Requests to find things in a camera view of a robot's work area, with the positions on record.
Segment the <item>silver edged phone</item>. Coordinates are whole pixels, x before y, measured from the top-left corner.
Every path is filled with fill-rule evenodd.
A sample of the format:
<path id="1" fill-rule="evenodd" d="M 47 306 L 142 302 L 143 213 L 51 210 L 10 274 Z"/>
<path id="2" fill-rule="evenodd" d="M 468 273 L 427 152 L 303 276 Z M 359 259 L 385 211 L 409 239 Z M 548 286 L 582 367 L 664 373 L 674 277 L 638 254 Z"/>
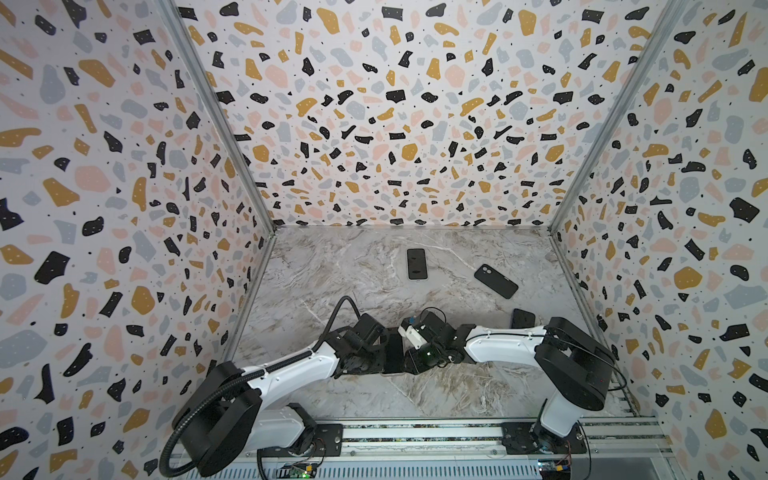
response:
<path id="1" fill-rule="evenodd" d="M 384 375 L 400 374 L 404 372 L 403 339 L 396 328 L 387 330 L 387 340 L 384 346 Z"/>

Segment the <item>purple edged phone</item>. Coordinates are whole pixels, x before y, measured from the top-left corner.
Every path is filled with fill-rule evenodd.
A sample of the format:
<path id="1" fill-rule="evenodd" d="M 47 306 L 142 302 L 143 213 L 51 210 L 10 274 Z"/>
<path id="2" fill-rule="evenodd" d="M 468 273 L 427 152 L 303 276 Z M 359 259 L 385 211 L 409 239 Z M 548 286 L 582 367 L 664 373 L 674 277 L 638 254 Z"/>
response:
<path id="1" fill-rule="evenodd" d="M 426 252 L 423 248 L 411 248 L 406 252 L 407 274 L 410 280 L 428 278 Z"/>

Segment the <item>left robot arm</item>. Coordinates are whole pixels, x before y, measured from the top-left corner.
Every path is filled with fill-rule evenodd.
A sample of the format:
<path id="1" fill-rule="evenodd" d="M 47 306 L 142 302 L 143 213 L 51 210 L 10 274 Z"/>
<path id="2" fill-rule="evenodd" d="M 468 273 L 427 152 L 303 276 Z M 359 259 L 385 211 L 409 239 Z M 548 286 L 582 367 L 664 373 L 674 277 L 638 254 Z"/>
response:
<path id="1" fill-rule="evenodd" d="M 274 362 L 217 365 L 172 421 L 160 473 L 220 472 L 246 448 L 261 411 L 276 401 L 316 381 L 379 373 L 388 336 L 387 328 L 363 314 L 353 326 L 325 332 L 316 344 Z"/>

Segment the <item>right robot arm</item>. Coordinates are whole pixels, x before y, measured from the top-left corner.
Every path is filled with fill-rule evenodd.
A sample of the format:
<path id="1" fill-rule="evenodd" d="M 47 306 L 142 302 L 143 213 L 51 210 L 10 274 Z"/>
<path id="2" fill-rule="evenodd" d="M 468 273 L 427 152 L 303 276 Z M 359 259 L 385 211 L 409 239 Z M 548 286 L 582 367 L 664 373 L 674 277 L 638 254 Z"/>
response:
<path id="1" fill-rule="evenodd" d="M 497 329 L 474 324 L 452 327 L 433 312 L 401 322 L 410 344 L 405 369 L 421 374 L 461 363 L 512 363 L 538 367 L 554 386 L 533 431 L 565 438 L 589 412 L 601 411 L 616 372 L 612 353 L 569 320 L 553 317 L 543 326 Z"/>

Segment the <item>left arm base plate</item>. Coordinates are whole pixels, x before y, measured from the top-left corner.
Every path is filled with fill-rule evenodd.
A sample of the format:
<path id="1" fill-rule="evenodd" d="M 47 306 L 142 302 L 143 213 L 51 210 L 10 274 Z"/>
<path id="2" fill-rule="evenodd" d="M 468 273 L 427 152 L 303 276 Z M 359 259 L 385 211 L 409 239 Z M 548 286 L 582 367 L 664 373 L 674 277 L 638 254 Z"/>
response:
<path id="1" fill-rule="evenodd" d="M 260 453 L 266 458 L 339 457 L 343 437 L 342 423 L 320 423 L 314 427 L 306 427 L 290 446 L 273 446 L 261 450 Z"/>

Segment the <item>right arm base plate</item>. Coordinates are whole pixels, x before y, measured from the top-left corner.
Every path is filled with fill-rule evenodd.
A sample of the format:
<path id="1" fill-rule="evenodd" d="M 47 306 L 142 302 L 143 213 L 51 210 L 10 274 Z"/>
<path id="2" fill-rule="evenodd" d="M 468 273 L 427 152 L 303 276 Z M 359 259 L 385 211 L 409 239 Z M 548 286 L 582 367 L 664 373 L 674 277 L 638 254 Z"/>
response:
<path id="1" fill-rule="evenodd" d="M 559 437 L 537 422 L 504 422 L 501 424 L 501 443 L 508 455 L 565 455 L 587 452 L 585 437 L 579 424 L 574 424 L 567 436 Z"/>

